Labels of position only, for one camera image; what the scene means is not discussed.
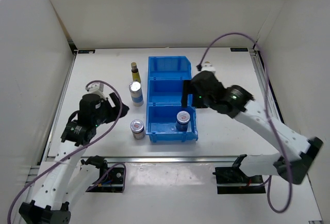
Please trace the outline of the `white-lid spice jar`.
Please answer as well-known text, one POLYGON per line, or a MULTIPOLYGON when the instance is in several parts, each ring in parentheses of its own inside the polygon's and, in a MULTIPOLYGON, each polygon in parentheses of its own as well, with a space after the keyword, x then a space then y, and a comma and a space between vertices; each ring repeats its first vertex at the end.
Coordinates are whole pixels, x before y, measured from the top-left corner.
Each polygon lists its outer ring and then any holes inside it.
POLYGON ((141 120, 133 120, 130 124, 130 129, 135 139, 142 139, 145 137, 145 127, 141 120))
POLYGON ((191 130, 191 117, 190 114, 185 111, 179 111, 176 115, 176 129, 179 132, 187 132, 191 130))

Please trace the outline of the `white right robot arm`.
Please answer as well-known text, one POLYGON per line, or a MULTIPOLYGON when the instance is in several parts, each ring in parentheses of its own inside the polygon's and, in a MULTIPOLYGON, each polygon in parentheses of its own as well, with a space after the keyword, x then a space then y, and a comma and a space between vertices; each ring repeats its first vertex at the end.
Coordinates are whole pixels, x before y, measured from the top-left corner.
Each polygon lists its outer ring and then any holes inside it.
POLYGON ((198 73, 186 83, 186 93, 204 106, 244 124, 276 150, 275 154, 240 155, 221 177, 242 183, 256 175, 276 175, 300 185, 323 146, 317 137, 307 138, 267 115, 253 95, 238 85, 225 88, 210 71, 198 73))

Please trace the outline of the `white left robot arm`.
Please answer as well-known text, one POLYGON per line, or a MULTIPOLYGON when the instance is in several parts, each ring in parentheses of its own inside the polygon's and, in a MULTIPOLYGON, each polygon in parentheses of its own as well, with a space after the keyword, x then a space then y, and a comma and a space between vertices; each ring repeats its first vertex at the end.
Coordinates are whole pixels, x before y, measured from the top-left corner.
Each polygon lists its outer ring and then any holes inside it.
POLYGON ((77 200, 107 179, 111 169, 103 157, 82 159, 86 149, 105 137, 129 111, 114 87, 108 97, 104 95, 104 85, 109 83, 87 83, 79 109, 68 117, 53 165, 35 178, 45 177, 44 182, 19 208, 26 223, 69 223, 77 200))

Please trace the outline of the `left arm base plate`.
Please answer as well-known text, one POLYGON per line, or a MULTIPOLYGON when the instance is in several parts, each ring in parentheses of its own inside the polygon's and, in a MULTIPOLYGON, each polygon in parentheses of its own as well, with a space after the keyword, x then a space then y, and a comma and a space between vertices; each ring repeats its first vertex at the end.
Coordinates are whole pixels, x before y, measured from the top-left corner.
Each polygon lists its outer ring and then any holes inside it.
POLYGON ((116 163, 103 169, 100 178, 93 183, 88 193, 124 193, 127 168, 124 163, 116 163))

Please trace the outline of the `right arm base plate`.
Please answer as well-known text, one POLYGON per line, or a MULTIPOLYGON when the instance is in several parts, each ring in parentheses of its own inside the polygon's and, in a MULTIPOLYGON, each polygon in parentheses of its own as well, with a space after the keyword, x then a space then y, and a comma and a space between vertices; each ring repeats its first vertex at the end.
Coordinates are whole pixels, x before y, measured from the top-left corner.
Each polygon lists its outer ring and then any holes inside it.
POLYGON ((261 175, 247 177, 231 167, 216 167, 212 173, 216 179, 218 195, 265 194, 261 175))

